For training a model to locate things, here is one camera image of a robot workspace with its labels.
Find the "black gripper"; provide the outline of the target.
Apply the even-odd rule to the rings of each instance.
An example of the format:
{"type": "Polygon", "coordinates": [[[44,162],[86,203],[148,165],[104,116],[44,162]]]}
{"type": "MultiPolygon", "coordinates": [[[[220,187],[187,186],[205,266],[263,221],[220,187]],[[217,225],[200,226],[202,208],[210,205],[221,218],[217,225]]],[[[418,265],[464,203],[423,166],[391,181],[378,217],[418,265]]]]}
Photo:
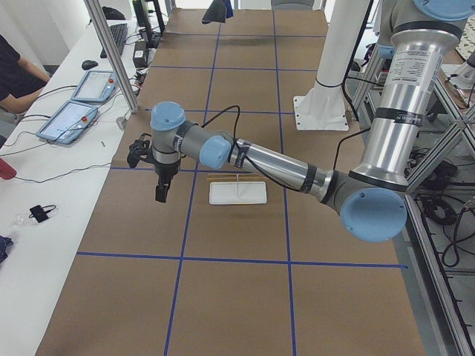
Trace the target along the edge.
{"type": "Polygon", "coordinates": [[[154,164],[154,171],[158,176],[158,182],[155,188],[155,200],[157,202],[166,202],[171,181],[179,172],[179,169],[180,162],[171,164],[158,162],[154,164]]]}

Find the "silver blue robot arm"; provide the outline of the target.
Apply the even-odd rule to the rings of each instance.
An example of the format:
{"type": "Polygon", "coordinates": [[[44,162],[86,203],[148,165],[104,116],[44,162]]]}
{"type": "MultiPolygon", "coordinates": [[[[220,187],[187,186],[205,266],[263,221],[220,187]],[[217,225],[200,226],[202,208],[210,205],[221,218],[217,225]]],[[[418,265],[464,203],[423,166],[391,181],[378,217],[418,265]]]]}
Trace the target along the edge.
{"type": "Polygon", "coordinates": [[[253,171],[335,210],[360,240],[376,243],[405,226],[406,161],[425,117],[442,60],[474,14],[472,1],[397,1],[381,32],[395,48],[361,163],[348,174],[324,171],[228,133],[188,121],[176,102],[151,112],[151,161],[158,174],[155,198],[165,202],[182,156],[218,169],[225,164],[253,171]]]}

